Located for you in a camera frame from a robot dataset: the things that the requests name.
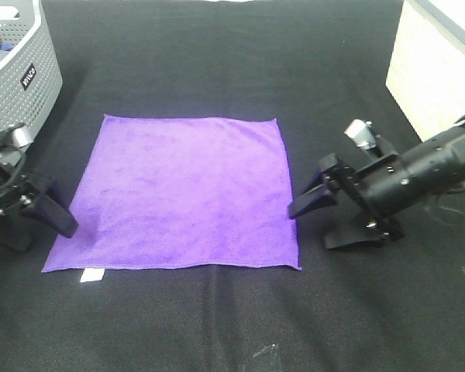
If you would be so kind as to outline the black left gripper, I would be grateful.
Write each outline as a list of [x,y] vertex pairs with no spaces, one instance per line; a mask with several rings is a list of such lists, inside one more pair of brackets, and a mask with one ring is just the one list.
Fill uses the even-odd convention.
[[67,238],[78,229],[58,182],[38,171],[24,170],[25,165],[26,152],[15,166],[0,162],[0,246],[17,252],[27,251],[33,242],[26,218]]

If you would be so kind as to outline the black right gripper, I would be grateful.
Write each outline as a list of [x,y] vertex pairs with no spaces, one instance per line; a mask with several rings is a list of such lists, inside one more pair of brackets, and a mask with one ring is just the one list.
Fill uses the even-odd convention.
[[412,172],[403,157],[391,153],[373,161],[360,170],[354,170],[334,153],[319,161],[320,170],[305,190],[288,206],[290,219],[311,211],[337,204],[336,194],[330,187],[335,181],[361,211],[324,236],[327,250],[361,243],[379,243],[381,240],[399,240],[405,236],[396,213],[409,206],[412,200]]

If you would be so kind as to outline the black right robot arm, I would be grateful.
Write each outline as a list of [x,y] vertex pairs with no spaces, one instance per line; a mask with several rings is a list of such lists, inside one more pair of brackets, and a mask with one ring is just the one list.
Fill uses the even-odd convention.
[[359,170],[331,153],[305,190],[288,206],[290,219],[337,205],[343,191],[360,207],[350,221],[328,232],[328,250],[404,236],[395,215],[421,201],[465,192],[465,115],[455,125],[399,153],[371,122],[354,119],[345,134],[370,158]]

